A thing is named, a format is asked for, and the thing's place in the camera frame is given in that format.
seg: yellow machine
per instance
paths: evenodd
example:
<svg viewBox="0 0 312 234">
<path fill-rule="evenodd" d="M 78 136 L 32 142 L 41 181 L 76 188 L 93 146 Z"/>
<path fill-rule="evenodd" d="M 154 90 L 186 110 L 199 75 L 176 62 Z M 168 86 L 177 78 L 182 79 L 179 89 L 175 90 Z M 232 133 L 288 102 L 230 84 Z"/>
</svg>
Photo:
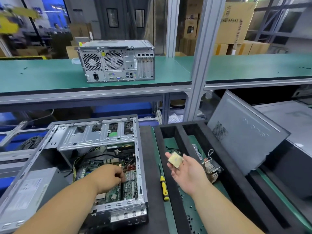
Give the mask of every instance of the yellow machine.
<svg viewBox="0 0 312 234">
<path fill-rule="evenodd" d="M 39 14 L 34 11 L 23 7 L 7 8 L 0 12 L 0 34 L 14 34 L 18 31 L 17 23 L 11 21 L 11 18 L 17 16 L 28 16 L 33 19 L 39 19 Z"/>
</svg>

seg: person's left hand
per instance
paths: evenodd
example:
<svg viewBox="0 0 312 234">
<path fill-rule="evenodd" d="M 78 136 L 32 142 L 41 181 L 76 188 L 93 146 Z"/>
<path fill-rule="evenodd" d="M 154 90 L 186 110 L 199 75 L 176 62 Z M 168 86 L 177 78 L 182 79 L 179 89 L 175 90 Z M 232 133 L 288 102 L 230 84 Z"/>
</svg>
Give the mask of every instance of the person's left hand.
<svg viewBox="0 0 312 234">
<path fill-rule="evenodd" d="M 97 194 L 105 193 L 126 181 L 122 168 L 112 164 L 100 166 L 83 179 L 88 179 L 96 185 Z"/>
</svg>

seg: hand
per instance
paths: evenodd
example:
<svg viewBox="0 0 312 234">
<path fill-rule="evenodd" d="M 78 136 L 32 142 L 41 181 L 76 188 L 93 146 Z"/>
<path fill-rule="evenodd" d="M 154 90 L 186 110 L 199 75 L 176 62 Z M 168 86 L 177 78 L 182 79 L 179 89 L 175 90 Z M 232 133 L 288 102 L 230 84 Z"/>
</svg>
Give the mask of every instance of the hand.
<svg viewBox="0 0 312 234">
<path fill-rule="evenodd" d="M 171 163 L 167 163 L 171 169 L 171 176 L 179 184 L 181 189 L 193 197 L 196 193 L 200 193 L 202 188 L 211 184 L 206 176 L 204 168 L 192 157 L 183 154 L 184 161 L 180 164 L 179 169 L 175 168 Z"/>
<path fill-rule="evenodd" d="M 100 166 L 83 179 L 88 179 L 95 184 L 97 194 L 105 193 L 126 181 L 122 168 L 112 164 Z"/>
</svg>

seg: screwdriver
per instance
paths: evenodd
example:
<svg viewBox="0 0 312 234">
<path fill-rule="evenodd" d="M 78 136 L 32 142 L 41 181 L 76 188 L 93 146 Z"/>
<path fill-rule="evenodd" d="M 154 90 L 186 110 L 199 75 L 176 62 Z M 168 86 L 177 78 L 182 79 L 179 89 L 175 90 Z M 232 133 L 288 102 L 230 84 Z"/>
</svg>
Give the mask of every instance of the screwdriver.
<svg viewBox="0 0 312 234">
<path fill-rule="evenodd" d="M 169 195 L 168 195 L 166 180 L 165 180 L 164 176 L 161 174 L 160 164 L 158 164 L 158 166 L 159 166 L 159 171 L 160 171 L 160 183 L 161 183 L 161 187 L 162 187 L 162 190 L 163 190 L 163 200 L 164 201 L 168 201 L 169 200 Z"/>
</svg>

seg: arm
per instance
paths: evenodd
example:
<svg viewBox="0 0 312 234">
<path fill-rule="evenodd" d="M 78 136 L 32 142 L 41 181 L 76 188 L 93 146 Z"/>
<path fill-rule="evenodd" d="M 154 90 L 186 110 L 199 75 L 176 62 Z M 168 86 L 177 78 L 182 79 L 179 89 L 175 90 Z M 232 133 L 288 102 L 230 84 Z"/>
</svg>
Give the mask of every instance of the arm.
<svg viewBox="0 0 312 234">
<path fill-rule="evenodd" d="M 197 212 L 210 234 L 263 234 L 207 179 L 203 167 L 192 157 L 183 155 L 179 169 L 168 163 L 171 175 L 194 200 Z"/>
<path fill-rule="evenodd" d="M 15 234 L 76 234 L 90 212 L 96 195 L 125 182 L 119 166 L 103 165 L 57 193 Z"/>
</svg>

